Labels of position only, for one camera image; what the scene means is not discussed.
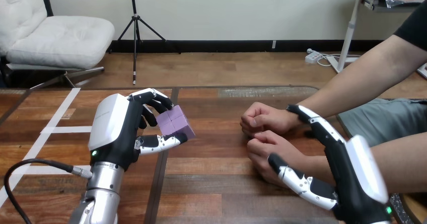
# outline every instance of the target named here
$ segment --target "power strip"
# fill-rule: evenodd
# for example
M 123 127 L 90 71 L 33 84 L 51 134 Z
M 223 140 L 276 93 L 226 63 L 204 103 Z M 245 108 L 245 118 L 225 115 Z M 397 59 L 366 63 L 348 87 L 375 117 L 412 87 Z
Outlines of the power strip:
M 315 64 L 321 58 L 322 54 L 313 50 L 309 55 L 306 56 L 306 63 Z

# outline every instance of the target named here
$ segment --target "gray shorts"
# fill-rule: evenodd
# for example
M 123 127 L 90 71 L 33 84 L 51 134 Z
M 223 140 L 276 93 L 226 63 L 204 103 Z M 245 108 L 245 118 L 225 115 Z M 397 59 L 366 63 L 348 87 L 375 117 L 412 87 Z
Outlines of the gray shorts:
M 427 101 L 374 99 L 338 115 L 351 136 L 359 134 L 375 146 L 427 132 Z

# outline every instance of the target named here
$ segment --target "black baseboard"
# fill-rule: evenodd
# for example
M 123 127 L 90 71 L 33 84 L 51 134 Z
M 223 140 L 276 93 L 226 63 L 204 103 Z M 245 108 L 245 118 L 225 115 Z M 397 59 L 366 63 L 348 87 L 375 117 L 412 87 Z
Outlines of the black baseboard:
M 350 51 L 368 51 L 382 40 L 352 40 Z M 308 48 L 316 51 L 341 51 L 344 40 L 144 40 L 139 47 L 141 53 L 177 52 L 305 52 Z M 133 40 L 113 40 L 112 52 L 133 53 Z

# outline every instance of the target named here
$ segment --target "forearm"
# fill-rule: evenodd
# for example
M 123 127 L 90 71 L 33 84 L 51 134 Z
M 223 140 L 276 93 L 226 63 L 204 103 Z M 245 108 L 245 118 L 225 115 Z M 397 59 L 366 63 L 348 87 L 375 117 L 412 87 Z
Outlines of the forearm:
M 389 193 L 427 191 L 427 133 L 399 138 L 371 148 Z M 335 184 L 325 156 L 312 157 L 306 174 Z
M 322 117 L 360 106 L 414 72 L 425 62 L 425 54 L 420 53 L 422 51 L 393 35 L 346 67 L 299 105 Z

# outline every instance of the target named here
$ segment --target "white wall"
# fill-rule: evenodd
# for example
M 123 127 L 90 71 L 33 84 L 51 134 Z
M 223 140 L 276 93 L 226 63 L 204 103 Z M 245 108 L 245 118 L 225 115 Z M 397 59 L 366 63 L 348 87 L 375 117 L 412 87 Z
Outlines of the white wall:
M 55 15 L 111 21 L 117 39 L 132 16 L 131 0 L 50 0 Z M 343 39 L 354 0 L 136 0 L 137 12 L 170 40 Z M 354 39 L 385 39 L 408 14 L 361 8 Z M 158 39 L 140 27 L 143 39 Z M 133 28 L 124 39 L 133 39 Z

